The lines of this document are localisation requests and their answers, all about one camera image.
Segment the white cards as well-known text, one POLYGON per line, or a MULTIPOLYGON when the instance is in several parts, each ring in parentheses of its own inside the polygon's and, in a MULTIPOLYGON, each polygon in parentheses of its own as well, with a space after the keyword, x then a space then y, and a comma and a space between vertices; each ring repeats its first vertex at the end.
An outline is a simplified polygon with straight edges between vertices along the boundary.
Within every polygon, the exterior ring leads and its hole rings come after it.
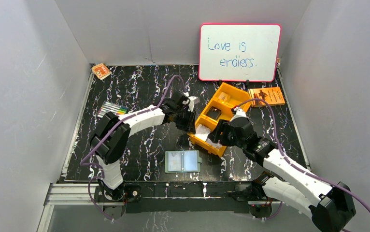
POLYGON ((213 143, 211 139, 208 138, 208 135, 211 133, 211 130, 202 125, 202 124, 199 124, 197 127, 196 127, 196 134, 195 136, 199 139, 201 139, 202 141, 204 141, 205 143, 207 143, 208 145, 211 145, 212 147, 214 147, 215 149, 220 149, 222 146, 219 144, 219 143, 213 143))

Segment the orange divided bin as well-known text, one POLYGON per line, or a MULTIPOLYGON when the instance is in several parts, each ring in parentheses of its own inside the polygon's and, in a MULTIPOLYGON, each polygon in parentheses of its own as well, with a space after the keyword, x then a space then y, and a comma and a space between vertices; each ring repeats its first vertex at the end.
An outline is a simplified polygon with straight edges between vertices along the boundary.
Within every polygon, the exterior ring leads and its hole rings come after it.
MULTIPOLYGON (((214 93, 212 98, 209 100, 205 108, 202 110, 202 113, 196 119, 195 128, 199 124, 202 124, 208 127, 212 132, 215 129, 216 125, 218 124, 219 120, 221 119, 231 120, 231 118, 233 117, 233 113, 231 109, 234 106, 237 106, 240 103, 246 100, 249 100, 249 99, 250 99, 250 95, 247 91, 231 86, 227 83, 222 83, 220 87, 218 88, 218 90, 214 93), (221 92, 228 93, 231 96, 229 102, 224 102, 218 99, 218 96, 220 95, 221 92), (211 118, 206 116, 206 113, 211 107, 216 107, 221 110, 222 113, 218 121, 212 120, 211 118)), ((223 153, 225 152, 226 146, 222 146, 220 149, 215 149, 211 145, 208 145, 201 139, 197 138, 195 134, 189 133, 188 135, 189 135, 190 142, 192 144, 202 147, 209 154, 221 157, 223 153)))

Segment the green card holder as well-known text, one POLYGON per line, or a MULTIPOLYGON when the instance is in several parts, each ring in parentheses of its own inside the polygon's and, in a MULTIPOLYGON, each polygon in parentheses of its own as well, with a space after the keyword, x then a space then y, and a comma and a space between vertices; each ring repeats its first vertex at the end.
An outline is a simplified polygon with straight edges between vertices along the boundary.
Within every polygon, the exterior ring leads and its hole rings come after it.
POLYGON ((168 152, 165 152, 165 173, 199 173, 202 164, 202 158, 197 150, 176 150, 181 152, 182 169, 178 172, 168 171, 168 152))

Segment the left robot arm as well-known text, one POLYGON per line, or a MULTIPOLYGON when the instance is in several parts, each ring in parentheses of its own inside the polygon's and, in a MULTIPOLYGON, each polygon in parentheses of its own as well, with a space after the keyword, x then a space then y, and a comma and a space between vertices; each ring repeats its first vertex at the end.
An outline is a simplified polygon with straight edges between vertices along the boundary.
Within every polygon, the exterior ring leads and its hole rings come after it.
POLYGON ((144 129, 171 122, 179 130, 195 133, 194 108, 198 103, 198 97, 176 92, 170 98, 164 98, 142 110, 124 115, 109 112, 101 118, 90 138, 90 145, 100 165, 101 182, 106 187, 107 197, 112 201, 124 197, 120 159, 129 137, 144 129))

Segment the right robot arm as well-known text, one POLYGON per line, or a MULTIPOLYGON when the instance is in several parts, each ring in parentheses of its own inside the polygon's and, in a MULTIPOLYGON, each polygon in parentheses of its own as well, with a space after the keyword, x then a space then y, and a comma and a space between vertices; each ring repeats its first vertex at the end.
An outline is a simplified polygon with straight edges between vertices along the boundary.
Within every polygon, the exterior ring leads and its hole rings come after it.
POLYGON ((245 116, 219 120, 208 138, 223 146, 236 146, 246 157, 276 176, 264 174, 252 182, 258 200, 276 198, 310 218, 322 232, 339 232, 355 216, 353 198, 347 185, 333 187, 281 151, 268 139, 259 137, 245 116))

